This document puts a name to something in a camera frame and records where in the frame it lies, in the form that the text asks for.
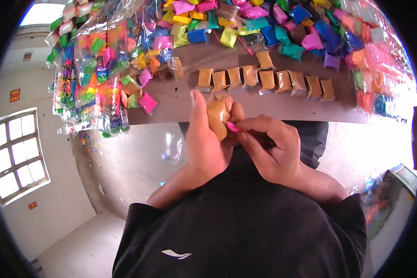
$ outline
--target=floor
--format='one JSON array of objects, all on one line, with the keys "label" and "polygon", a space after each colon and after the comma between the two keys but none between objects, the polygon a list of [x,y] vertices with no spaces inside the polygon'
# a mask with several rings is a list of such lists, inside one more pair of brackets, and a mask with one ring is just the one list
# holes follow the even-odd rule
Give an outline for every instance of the floor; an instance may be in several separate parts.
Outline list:
[{"label": "floor", "polygon": [[[174,135],[172,155],[181,138],[179,161],[163,159],[167,133]],[[85,146],[81,134],[72,138],[73,153],[97,213],[108,209],[126,219],[131,203],[146,202],[161,182],[187,162],[177,123],[132,125],[127,134],[113,138],[103,138],[94,130],[82,137]],[[330,122],[326,151],[319,162],[317,169],[337,179],[349,193],[361,192],[372,173],[382,173],[399,163],[412,169],[411,122]]]}]

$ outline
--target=table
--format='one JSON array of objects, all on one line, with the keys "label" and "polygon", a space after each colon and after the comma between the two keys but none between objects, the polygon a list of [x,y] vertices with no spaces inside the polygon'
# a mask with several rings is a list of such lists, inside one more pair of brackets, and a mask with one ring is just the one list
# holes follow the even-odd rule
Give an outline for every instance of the table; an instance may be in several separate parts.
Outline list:
[{"label": "table", "polygon": [[[214,71],[256,64],[256,56],[251,56],[245,47],[227,48],[218,42],[207,44],[189,44],[173,50],[173,56],[180,58],[183,67],[187,67],[185,77],[175,81],[161,81],[153,78],[145,86],[144,92],[159,103],[153,116],[141,108],[128,110],[130,125],[189,121],[191,108],[190,90],[198,82],[198,70],[214,68]],[[315,120],[352,123],[372,123],[382,117],[367,117],[356,108],[355,89],[352,74],[341,66],[339,72],[323,67],[323,62],[312,53],[305,52],[302,62],[280,55],[277,47],[272,47],[270,57],[275,72],[280,70],[301,71],[306,76],[318,76],[321,79],[332,78],[336,100],[319,101],[306,97],[291,97],[290,93],[272,93],[260,96],[260,85],[232,93],[234,101],[240,102],[247,117],[267,114],[280,120]],[[210,93],[203,93],[206,99]]]}]

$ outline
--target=fingernail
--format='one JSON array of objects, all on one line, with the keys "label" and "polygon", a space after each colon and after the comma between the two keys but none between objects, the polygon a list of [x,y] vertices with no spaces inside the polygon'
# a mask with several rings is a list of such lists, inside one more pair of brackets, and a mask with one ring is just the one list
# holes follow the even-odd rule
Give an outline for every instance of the fingernail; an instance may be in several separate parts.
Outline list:
[{"label": "fingernail", "polygon": [[196,105],[196,95],[194,90],[190,90],[190,97],[192,98],[192,106]]}]

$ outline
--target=brown powder packet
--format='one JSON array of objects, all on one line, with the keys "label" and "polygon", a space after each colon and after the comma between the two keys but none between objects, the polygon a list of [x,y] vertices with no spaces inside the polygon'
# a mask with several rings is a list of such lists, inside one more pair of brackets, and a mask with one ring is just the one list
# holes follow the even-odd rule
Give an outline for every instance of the brown powder packet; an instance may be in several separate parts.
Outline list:
[{"label": "brown powder packet", "polygon": [[196,89],[200,90],[201,92],[211,92],[213,89],[213,87],[210,85],[212,81],[212,72],[213,68],[199,70],[198,85],[196,86]]},{"label": "brown powder packet", "polygon": [[260,96],[273,92],[275,87],[275,76],[273,70],[260,71],[262,88],[259,90]]},{"label": "brown powder packet", "polygon": [[269,51],[257,52],[256,58],[258,59],[258,62],[260,62],[259,70],[276,69],[273,66],[272,59],[269,55]]},{"label": "brown powder packet", "polygon": [[332,86],[332,80],[321,80],[321,87],[323,88],[323,97],[321,98],[322,101],[334,101],[335,100],[335,93],[334,93],[334,86]]},{"label": "brown powder packet", "polygon": [[258,84],[258,70],[256,65],[243,66],[242,75],[244,76],[243,88],[256,86]]},{"label": "brown powder packet", "polygon": [[304,81],[303,73],[293,72],[289,70],[290,79],[292,80],[291,96],[305,96],[307,93],[306,82]]},{"label": "brown powder packet", "polygon": [[321,92],[320,80],[317,76],[306,76],[307,80],[307,98],[320,99],[323,95]]},{"label": "brown powder packet", "polygon": [[225,96],[207,104],[208,127],[215,132],[219,142],[227,137],[227,127],[225,123],[230,119],[227,111]]},{"label": "brown powder packet", "polygon": [[225,84],[225,71],[222,72],[216,72],[212,73],[213,78],[213,90],[212,92],[221,91],[222,89],[225,89],[228,87],[228,85]]},{"label": "brown powder packet", "polygon": [[239,67],[231,68],[227,70],[228,78],[230,79],[230,86],[228,92],[231,90],[242,88],[241,75],[239,74]]},{"label": "brown powder packet", "polygon": [[292,90],[292,84],[290,82],[289,71],[282,70],[277,72],[278,90],[276,92],[287,92]]}]

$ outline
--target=white wall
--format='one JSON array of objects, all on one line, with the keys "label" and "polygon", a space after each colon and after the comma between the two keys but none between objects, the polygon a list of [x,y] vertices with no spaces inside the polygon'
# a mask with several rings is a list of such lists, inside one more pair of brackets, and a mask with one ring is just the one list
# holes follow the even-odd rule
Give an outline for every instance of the white wall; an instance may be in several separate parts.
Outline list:
[{"label": "white wall", "polygon": [[104,211],[39,256],[47,278],[109,278],[125,221]]},{"label": "white wall", "polygon": [[[40,45],[44,36],[34,37],[36,44]],[[11,49],[18,50],[19,45],[28,47],[16,40]],[[11,61],[12,55],[5,60]],[[33,60],[29,66],[24,62],[7,64],[0,72],[0,117],[37,107],[40,143],[51,179],[51,183],[3,208],[8,229],[29,261],[95,216],[77,171],[72,146],[67,136],[56,132],[63,122],[52,114],[52,98],[47,91],[54,70],[47,69],[44,63],[34,63]],[[10,103],[10,92],[17,88],[21,88],[20,100]],[[33,201],[38,207],[29,210]]]}]

